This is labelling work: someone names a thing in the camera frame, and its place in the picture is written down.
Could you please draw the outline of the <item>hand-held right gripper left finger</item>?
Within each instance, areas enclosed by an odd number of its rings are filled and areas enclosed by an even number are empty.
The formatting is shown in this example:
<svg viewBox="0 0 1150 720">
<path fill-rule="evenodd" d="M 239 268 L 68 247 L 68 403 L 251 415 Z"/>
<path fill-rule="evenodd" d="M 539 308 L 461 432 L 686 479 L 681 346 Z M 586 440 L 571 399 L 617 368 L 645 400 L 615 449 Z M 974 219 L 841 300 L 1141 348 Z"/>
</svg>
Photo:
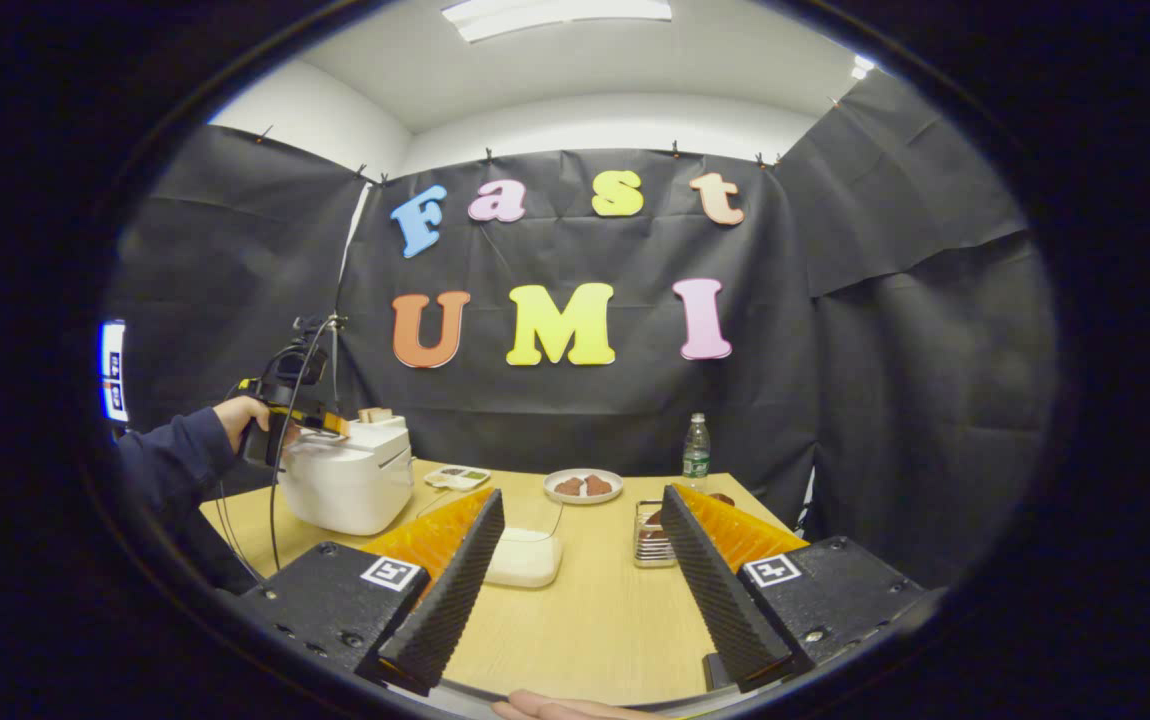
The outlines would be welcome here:
<svg viewBox="0 0 1150 720">
<path fill-rule="evenodd" d="M 480 489 L 359 550 L 319 543 L 236 603 L 315 664 L 425 696 L 459 646 L 503 530 L 503 493 Z"/>
</svg>

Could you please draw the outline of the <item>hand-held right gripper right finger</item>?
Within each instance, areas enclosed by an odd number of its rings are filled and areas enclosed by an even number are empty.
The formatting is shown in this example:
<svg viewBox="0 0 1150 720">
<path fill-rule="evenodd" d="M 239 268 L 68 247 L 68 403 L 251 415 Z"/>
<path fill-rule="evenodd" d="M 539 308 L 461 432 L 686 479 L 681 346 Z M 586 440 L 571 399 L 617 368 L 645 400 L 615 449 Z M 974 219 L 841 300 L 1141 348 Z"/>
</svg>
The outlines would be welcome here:
<svg viewBox="0 0 1150 720">
<path fill-rule="evenodd" d="M 853 539 L 808 543 L 689 487 L 666 489 L 662 528 L 741 691 L 845 659 L 935 606 Z"/>
</svg>

